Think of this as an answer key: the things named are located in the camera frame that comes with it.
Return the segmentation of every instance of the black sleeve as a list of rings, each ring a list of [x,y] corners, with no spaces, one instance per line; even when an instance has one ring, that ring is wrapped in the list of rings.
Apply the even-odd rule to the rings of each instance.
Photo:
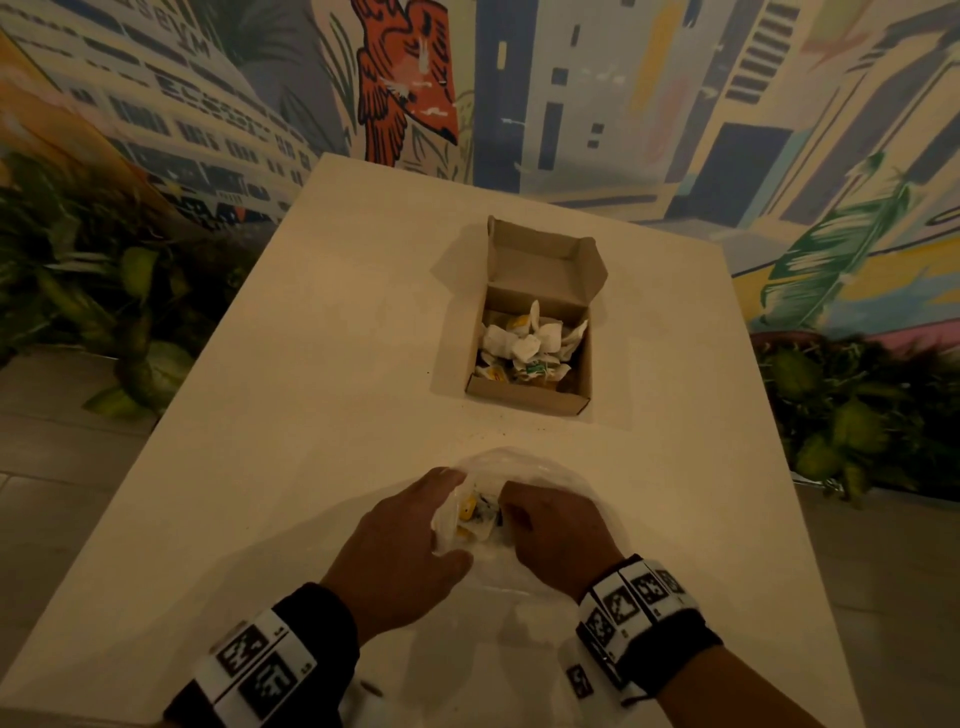
[[[264,723],[267,728],[340,726],[337,707],[360,657],[356,624],[344,603],[319,584],[304,584],[274,606],[274,612],[316,658],[303,679]],[[163,712],[182,728],[223,728],[196,681],[190,681]]]
[[[723,644],[695,609],[684,609],[634,637],[616,668],[648,694],[656,695],[705,649]]]

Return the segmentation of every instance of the person's left hand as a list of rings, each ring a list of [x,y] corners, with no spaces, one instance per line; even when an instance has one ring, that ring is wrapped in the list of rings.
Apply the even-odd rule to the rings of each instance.
[[[446,599],[473,565],[466,551],[433,553],[430,521],[466,476],[434,468],[364,516],[320,582],[353,614],[361,646],[417,621]]]

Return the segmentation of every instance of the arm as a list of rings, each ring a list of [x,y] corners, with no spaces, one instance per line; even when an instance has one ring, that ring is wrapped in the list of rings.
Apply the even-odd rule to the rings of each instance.
[[[504,486],[500,505],[513,528],[520,563],[578,604],[601,577],[624,563],[588,498],[511,482]],[[699,613],[683,610],[634,638],[616,667],[656,696],[675,728],[822,728],[717,643]],[[645,659],[651,653],[656,660]],[[665,685],[655,680],[651,689],[644,667],[662,665],[677,655],[676,671]]]
[[[302,644],[306,651],[300,653],[299,662],[275,651],[273,644],[227,652],[245,633],[238,630],[216,648],[217,655],[227,655],[228,662],[242,661],[236,677],[227,678],[223,662],[216,657],[207,658],[202,665],[224,677],[224,686],[235,685],[236,689],[208,695],[211,691],[204,691],[193,680],[164,711],[166,722],[158,728],[221,728],[224,723],[219,714],[231,699],[243,712],[252,710],[257,717],[263,714],[268,728],[340,725],[337,708],[353,677],[360,647],[382,632],[423,617],[469,571],[472,557],[464,551],[433,554],[430,528],[437,507],[464,477],[457,471],[435,468],[402,493],[381,500],[361,519],[320,584],[304,584],[261,615],[272,620],[273,626],[279,619],[289,629],[276,645]],[[266,629],[262,632],[271,634]],[[277,656],[290,668],[285,674],[278,673],[276,666],[271,671],[269,662]],[[291,676],[292,684],[284,684],[286,675]],[[261,699],[257,691],[263,686],[266,691]]]

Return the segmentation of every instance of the box lid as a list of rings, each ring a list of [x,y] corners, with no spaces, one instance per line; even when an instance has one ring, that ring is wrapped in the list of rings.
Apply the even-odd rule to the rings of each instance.
[[[541,232],[487,219],[487,281],[533,296],[589,305],[607,282],[592,237]]]

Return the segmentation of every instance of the colorful wall mural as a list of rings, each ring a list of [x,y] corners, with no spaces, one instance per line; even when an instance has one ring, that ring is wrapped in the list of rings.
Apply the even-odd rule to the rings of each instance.
[[[960,2],[3,0],[0,28],[0,151],[209,227],[279,222],[345,154],[712,240],[756,332],[960,344]]]

